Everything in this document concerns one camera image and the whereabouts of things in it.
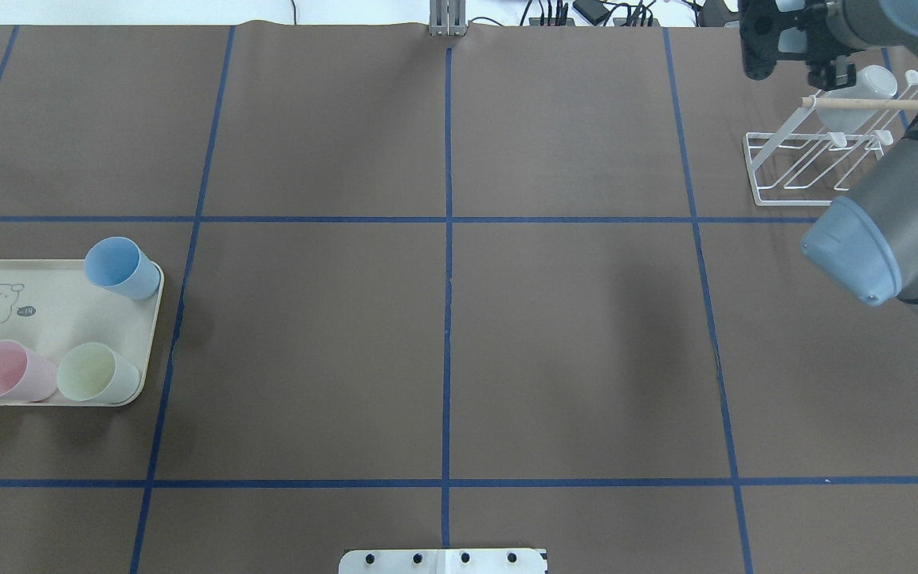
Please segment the plastic cup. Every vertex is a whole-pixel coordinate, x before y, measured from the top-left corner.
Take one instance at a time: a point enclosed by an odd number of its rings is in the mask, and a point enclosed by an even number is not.
[[[889,100],[895,97],[897,91],[899,83],[893,73],[883,66],[868,65],[857,73],[855,86],[827,92],[822,97]],[[859,128],[862,128],[875,113],[878,113],[878,110],[817,108],[817,116],[820,116],[820,121],[828,131],[849,135],[859,133]]]
[[[125,237],[102,239],[84,259],[84,275],[91,283],[134,301],[158,290],[161,275],[137,244]]]
[[[58,385],[66,399],[122,403],[137,392],[139,371],[107,345],[84,343],[62,357]]]
[[[36,403],[55,392],[58,367],[16,341],[0,341],[0,399]]]

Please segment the blue cup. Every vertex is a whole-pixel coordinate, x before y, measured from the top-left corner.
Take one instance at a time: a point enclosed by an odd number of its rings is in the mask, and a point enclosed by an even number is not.
[[[102,239],[87,252],[84,275],[91,283],[134,301],[158,290],[161,275],[137,244],[125,237]]]

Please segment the tray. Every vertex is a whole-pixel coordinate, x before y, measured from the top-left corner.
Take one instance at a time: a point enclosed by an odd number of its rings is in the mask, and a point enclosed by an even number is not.
[[[137,399],[147,377],[165,275],[143,301],[95,287],[84,259],[0,259],[0,339],[14,339],[58,364],[80,343],[104,343],[141,374],[137,392],[117,404],[79,403],[55,395],[40,403],[0,399],[0,407],[121,407]]]

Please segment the power adapter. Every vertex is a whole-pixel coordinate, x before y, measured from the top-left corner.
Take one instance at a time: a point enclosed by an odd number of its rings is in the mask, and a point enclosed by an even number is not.
[[[601,3],[601,0],[576,0],[572,3],[572,7],[594,26],[608,18],[608,8]]]

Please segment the metal bracket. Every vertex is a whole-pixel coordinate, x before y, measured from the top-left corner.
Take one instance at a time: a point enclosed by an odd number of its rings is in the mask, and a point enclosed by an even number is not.
[[[465,36],[466,0],[430,0],[430,35]]]
[[[547,551],[535,548],[352,551],[339,574],[547,574]]]

